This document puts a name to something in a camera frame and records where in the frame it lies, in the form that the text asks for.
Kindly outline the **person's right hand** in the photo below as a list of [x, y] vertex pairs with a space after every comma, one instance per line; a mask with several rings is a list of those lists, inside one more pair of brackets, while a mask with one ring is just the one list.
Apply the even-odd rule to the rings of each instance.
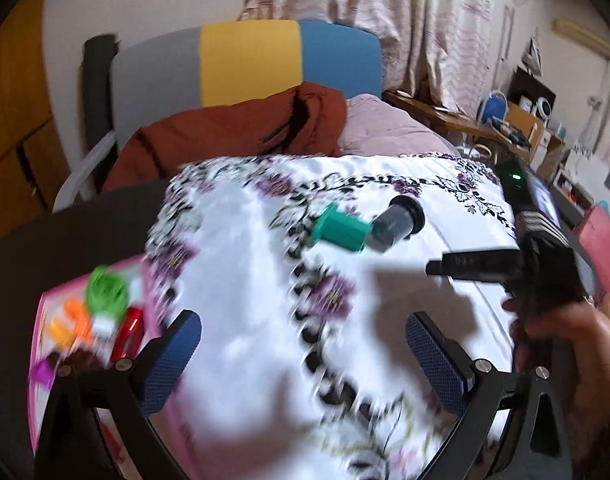
[[534, 345], [558, 338], [573, 349], [577, 382], [563, 405], [570, 454], [579, 479], [610, 478], [610, 317], [584, 300], [523, 323], [514, 320], [514, 367], [535, 367]]

